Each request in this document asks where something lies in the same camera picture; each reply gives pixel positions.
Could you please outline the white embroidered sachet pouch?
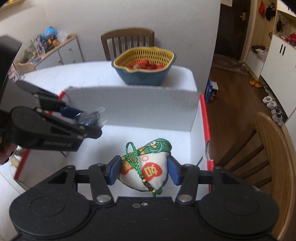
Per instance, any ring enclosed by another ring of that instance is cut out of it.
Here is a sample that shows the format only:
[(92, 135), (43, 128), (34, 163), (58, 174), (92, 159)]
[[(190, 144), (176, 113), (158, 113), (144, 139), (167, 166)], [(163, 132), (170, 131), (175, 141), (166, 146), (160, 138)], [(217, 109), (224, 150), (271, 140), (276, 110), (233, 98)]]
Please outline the white embroidered sachet pouch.
[(164, 138), (157, 138), (140, 148), (128, 142), (125, 155), (121, 157), (119, 180), (134, 190), (150, 192), (153, 197), (161, 195), (168, 180), (167, 157), (171, 149), (171, 143)]

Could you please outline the dark wooden door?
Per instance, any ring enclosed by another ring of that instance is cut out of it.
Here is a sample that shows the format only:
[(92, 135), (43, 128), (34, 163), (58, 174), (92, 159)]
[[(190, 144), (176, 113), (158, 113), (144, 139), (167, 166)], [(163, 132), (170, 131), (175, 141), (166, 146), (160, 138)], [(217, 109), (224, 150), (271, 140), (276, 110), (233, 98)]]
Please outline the dark wooden door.
[(215, 54), (239, 60), (242, 55), (251, 1), (221, 1)]

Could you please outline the blue white carton on floor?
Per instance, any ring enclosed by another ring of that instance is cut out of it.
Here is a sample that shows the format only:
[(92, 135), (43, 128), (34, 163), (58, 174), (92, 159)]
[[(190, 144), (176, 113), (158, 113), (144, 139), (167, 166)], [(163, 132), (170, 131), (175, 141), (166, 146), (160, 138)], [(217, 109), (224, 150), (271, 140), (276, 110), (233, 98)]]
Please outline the blue white carton on floor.
[(215, 99), (218, 89), (219, 89), (218, 83), (208, 79), (205, 93), (204, 93), (206, 103), (213, 101)]

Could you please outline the low wooden sideboard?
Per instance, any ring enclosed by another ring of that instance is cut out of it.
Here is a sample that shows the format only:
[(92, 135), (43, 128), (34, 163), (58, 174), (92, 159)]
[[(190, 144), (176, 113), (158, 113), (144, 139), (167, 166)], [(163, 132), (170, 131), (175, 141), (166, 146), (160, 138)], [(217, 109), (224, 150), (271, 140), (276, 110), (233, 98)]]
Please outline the low wooden sideboard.
[(14, 64), (20, 74), (56, 67), (61, 65), (81, 63), (84, 58), (75, 34), (70, 34), (65, 42), (62, 42), (47, 53), (41, 54), (36, 59), (27, 63)]

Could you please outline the blue globe toy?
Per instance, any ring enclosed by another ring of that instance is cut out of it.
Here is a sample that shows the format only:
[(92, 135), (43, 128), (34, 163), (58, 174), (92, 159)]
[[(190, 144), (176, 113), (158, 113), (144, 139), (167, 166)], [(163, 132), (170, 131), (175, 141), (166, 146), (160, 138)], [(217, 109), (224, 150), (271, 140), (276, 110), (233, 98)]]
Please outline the blue globe toy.
[(56, 30), (53, 27), (48, 27), (43, 33), (43, 39), (56, 39)]

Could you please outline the crinkly blue plastic packet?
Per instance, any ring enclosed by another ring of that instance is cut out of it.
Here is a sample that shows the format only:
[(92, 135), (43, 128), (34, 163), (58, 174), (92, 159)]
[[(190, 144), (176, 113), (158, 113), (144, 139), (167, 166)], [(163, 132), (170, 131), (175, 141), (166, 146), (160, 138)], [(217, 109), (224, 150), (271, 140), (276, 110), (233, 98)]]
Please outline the crinkly blue plastic packet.
[(74, 120), (83, 126), (96, 126), (98, 128), (102, 128), (108, 122), (105, 108), (97, 108), (91, 112), (80, 112), (74, 117)]

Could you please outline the white cabinet wall unit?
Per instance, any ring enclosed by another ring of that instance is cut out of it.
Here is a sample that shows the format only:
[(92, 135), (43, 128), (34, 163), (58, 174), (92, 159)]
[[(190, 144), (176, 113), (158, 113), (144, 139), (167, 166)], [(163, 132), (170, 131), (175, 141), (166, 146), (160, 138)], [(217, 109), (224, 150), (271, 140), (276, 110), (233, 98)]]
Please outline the white cabinet wall unit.
[(283, 1), (258, 1), (251, 44), (264, 47), (261, 57), (249, 49), (247, 66), (265, 82), (290, 117), (295, 109), (295, 11)]

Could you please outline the blue yellow colander bowl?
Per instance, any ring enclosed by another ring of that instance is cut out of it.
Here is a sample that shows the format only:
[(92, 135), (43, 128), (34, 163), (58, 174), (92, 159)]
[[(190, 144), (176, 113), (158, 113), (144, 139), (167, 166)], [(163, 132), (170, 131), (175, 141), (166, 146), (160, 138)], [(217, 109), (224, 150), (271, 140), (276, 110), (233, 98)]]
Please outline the blue yellow colander bowl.
[(111, 63), (127, 85), (160, 86), (177, 56), (158, 47), (131, 48)]

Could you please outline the wooden chair at right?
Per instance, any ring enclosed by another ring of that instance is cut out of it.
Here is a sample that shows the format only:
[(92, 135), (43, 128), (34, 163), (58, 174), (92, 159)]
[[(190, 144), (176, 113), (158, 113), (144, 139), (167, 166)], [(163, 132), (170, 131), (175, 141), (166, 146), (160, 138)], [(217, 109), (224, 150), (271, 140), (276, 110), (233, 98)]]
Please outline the wooden chair at right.
[[(254, 136), (260, 145), (241, 160), (231, 161)], [(272, 231), (277, 240), (295, 240), (295, 168), (281, 128), (265, 113), (257, 113), (237, 141), (218, 161), (218, 166), (237, 174), (259, 190), (266, 190), (280, 208)]]

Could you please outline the red white cardboard box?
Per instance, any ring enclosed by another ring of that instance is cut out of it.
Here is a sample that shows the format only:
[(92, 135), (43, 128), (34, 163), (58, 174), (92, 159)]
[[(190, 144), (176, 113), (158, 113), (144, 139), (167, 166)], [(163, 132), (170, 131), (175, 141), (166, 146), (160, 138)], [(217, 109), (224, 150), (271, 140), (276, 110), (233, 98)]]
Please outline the red white cardboard box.
[(196, 91), (164, 87), (100, 86), (69, 88), (65, 98), (71, 107), (85, 112), (103, 108), (106, 124), (102, 136), (88, 138), (77, 152), (31, 150), (22, 157), (14, 179), (29, 189), (67, 165), (78, 170), (107, 163), (125, 154), (133, 142), (141, 147), (156, 138), (171, 143), (172, 155), (181, 164), (209, 170), (207, 113), (203, 96)]

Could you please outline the wooden chair behind table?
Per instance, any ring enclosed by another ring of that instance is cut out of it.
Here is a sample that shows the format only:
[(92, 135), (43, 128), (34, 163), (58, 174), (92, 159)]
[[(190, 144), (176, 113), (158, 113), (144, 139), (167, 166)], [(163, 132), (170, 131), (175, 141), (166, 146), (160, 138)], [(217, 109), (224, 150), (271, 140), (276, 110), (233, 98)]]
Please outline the wooden chair behind table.
[(133, 27), (109, 31), (101, 35), (101, 43), (107, 61), (134, 47), (153, 47), (155, 33), (151, 29)]

